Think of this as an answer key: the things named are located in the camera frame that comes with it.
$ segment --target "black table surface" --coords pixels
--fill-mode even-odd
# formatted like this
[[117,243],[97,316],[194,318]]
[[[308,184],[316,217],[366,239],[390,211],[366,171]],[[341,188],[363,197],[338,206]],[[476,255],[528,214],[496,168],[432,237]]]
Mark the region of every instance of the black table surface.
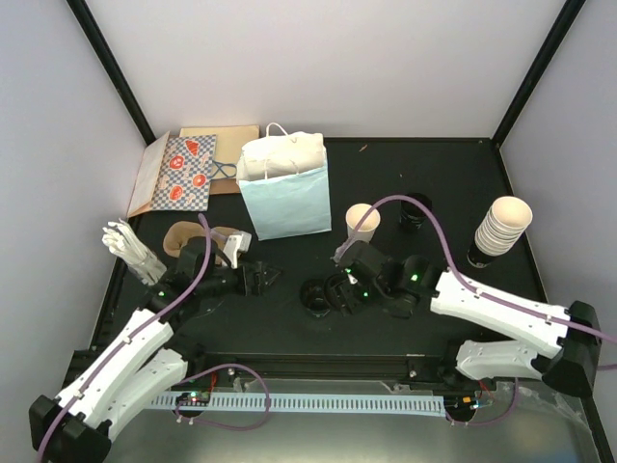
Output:
[[[308,315],[299,288],[310,278],[336,272],[331,260],[346,238],[345,212],[356,203],[372,204],[392,194],[414,191],[429,196],[447,236],[454,260],[463,273],[484,284],[526,298],[540,299],[542,289],[528,248],[520,240],[505,256],[485,269],[466,258],[475,229],[491,203],[508,194],[498,152],[487,140],[467,141],[326,141],[329,159],[332,231],[257,241],[246,259],[264,260],[283,274],[263,296],[228,295],[212,299],[182,331],[211,353],[315,354],[399,356],[442,355],[449,340],[497,340],[501,337],[458,318],[430,313],[420,305],[407,320],[388,316],[373,304],[362,313],[323,319]],[[424,255],[445,267],[437,236],[427,222],[415,235],[399,230],[399,204],[381,207],[381,225],[371,244],[384,254],[404,259]],[[254,232],[241,195],[213,196],[206,217],[211,227],[228,226]],[[168,266],[162,242],[177,221],[197,222],[195,212],[149,212],[137,234]],[[128,320],[145,287],[126,273],[114,308],[114,331]]]

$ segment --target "cup rim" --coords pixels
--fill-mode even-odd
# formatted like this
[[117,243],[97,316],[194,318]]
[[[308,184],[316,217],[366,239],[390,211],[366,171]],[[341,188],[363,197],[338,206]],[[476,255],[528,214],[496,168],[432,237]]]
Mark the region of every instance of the cup rim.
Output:
[[524,226],[523,227],[524,228],[529,227],[529,224],[533,220],[533,211],[531,210],[531,207],[529,207],[529,204],[527,204],[521,198],[517,198],[516,196],[502,196],[493,201],[493,204],[491,204],[491,207],[489,210],[493,212],[493,215],[495,216],[495,218],[504,227],[512,227],[507,224],[504,224],[503,221],[497,218],[497,215],[495,214],[495,209],[497,213],[499,213],[501,210],[503,210],[504,208],[507,208],[508,206],[516,207],[519,210],[519,213],[524,215],[524,218],[523,218]]
[[491,250],[488,247],[485,247],[482,243],[478,243],[477,241],[476,241],[475,245],[478,247],[478,249],[480,251],[482,251],[487,256],[491,256],[492,258],[503,256],[508,251],[510,251],[510,248],[505,249],[505,250]]
[[[364,214],[366,213],[366,211],[367,211],[367,210],[369,210],[369,209],[371,208],[371,204],[366,204],[366,203],[357,203],[357,204],[353,204],[353,205],[351,205],[351,206],[347,209],[347,212],[345,212],[345,223],[347,224],[347,227],[350,227],[351,229],[353,229],[354,227],[356,227],[356,224],[357,224],[358,222],[356,222],[353,226],[351,226],[351,225],[349,224],[349,213],[352,211],[352,209],[353,209],[354,207],[358,207],[358,206],[361,206],[361,207],[362,207],[362,209],[363,209],[363,211],[362,211],[362,215],[358,218],[358,220],[360,220],[360,219],[364,216]],[[368,222],[368,219],[369,219],[371,216],[373,216],[373,213],[375,213],[375,217],[376,217],[376,219],[377,219],[377,220],[376,220],[376,223],[375,223],[375,226],[374,226],[374,227],[372,227],[372,228],[370,228],[370,229],[368,229],[368,230],[363,230],[363,229],[362,229],[362,227],[363,227],[364,225],[366,225],[366,222]],[[373,209],[373,211],[372,211],[372,212],[368,215],[368,217],[366,218],[366,221],[364,221],[364,223],[362,224],[362,227],[360,227],[360,228],[358,229],[358,233],[374,232],[375,230],[377,230],[377,227],[379,227],[379,224],[381,224],[381,222],[382,222],[382,216],[381,216],[381,214],[379,213],[379,210],[377,210],[377,209]]]
[[483,232],[484,234],[490,236],[491,238],[502,240],[504,242],[514,242],[514,241],[517,241],[521,237],[519,234],[504,236],[500,234],[498,231],[495,231],[494,229],[492,229],[491,226],[488,224],[480,225],[480,227],[478,227],[478,231]]
[[479,234],[476,234],[476,236],[475,236],[475,244],[478,245],[478,246],[482,245],[487,250],[491,250],[493,252],[501,252],[503,254],[505,254],[508,251],[510,251],[510,249],[512,249],[512,247],[514,246],[514,242],[510,243],[510,244],[505,244],[505,245],[493,244],[490,241],[485,240],[484,237],[479,235]]
[[522,233],[525,230],[527,230],[527,227],[508,227],[507,225],[503,225],[501,224],[493,215],[493,213],[489,210],[489,212],[487,213],[486,222],[489,222],[491,224],[491,226],[493,226],[493,228],[495,228],[498,231],[502,231],[504,233]]

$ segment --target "white cup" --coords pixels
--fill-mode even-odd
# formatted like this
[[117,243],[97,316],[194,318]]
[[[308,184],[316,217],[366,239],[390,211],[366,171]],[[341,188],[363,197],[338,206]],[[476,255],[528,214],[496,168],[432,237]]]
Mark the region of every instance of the white cup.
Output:
[[506,234],[502,233],[501,231],[495,231],[495,229],[493,229],[486,221],[482,222],[480,227],[478,227],[478,231],[481,232],[483,235],[489,235],[503,243],[514,242],[521,236],[521,234],[518,232],[516,234]]
[[489,219],[506,232],[522,232],[531,223],[533,212],[529,205],[514,196],[497,198],[489,209]]
[[482,235],[479,231],[475,234],[475,244],[480,249],[480,251],[485,252],[489,256],[500,256],[502,254],[510,251],[512,246],[514,246],[513,241],[511,243],[501,243],[499,241],[494,240],[490,236]]
[[[345,222],[347,222],[348,237],[351,237],[354,228],[369,209],[370,204],[354,204],[347,209]],[[381,215],[379,215],[379,211],[377,209],[372,210],[360,226],[360,229],[354,234],[353,241],[365,241],[368,243],[372,239],[373,234],[375,234],[375,230],[377,230],[381,221],[382,218]]]
[[527,203],[513,196],[497,198],[475,232],[475,245],[487,256],[507,253],[531,223]]

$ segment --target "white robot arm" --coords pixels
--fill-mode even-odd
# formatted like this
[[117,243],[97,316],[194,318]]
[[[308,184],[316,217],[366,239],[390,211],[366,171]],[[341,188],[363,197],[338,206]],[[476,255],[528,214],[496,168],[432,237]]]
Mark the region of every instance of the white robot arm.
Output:
[[[471,321],[511,339],[463,342],[456,359],[450,360],[467,378],[533,378],[567,395],[593,393],[601,341],[552,321],[573,321],[599,330],[593,307],[579,301],[569,308],[543,304],[463,275],[466,287],[451,271],[441,271],[425,258],[411,256],[396,262],[361,241],[345,251],[338,265],[345,269],[350,284],[369,288],[366,294],[376,286],[380,297],[406,298],[412,303],[430,298],[431,312]],[[481,297],[483,292],[545,317],[493,302]]]
[[[228,265],[208,268],[183,300],[181,310],[162,317],[165,308],[195,280],[198,262],[204,261],[202,239],[190,240],[175,269],[148,289],[141,306],[145,309],[131,315],[94,363],[54,398],[41,395],[35,400],[29,411],[33,447],[38,449],[53,427],[52,438],[44,446],[48,459],[100,463],[124,427],[161,392],[204,370],[204,349],[176,333],[200,311],[201,301],[208,296],[258,295],[265,290],[272,269],[264,262],[238,262],[238,253],[246,251],[250,242],[248,233],[233,234],[222,253]],[[211,253],[221,254],[216,247]],[[62,421],[52,426],[55,420]]]

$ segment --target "bag handle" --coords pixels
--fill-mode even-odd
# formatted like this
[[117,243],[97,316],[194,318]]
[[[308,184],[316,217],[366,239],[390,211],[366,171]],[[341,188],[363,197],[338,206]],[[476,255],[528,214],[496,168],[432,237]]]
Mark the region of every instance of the bag handle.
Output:
[[[284,128],[281,127],[281,125],[279,123],[269,123],[268,125],[266,125],[266,137],[270,136],[270,125],[275,125],[276,127],[278,127],[282,133],[285,134],[286,137],[289,136],[289,134],[285,131]],[[296,143],[297,139],[296,138],[292,138],[291,142],[292,143]]]
[[[263,161],[263,173],[264,173],[264,175],[265,175],[265,179],[266,179],[266,180],[268,179],[268,166],[267,166],[267,164],[268,164],[268,161],[269,161],[269,160],[270,160],[270,159],[265,159],[265,160]],[[298,164],[296,164],[295,162],[293,162],[291,159],[287,159],[287,160],[288,160],[290,163],[292,163],[292,164],[294,165],[294,167],[296,168],[296,176],[297,176],[298,174],[300,174],[300,169],[298,169]]]

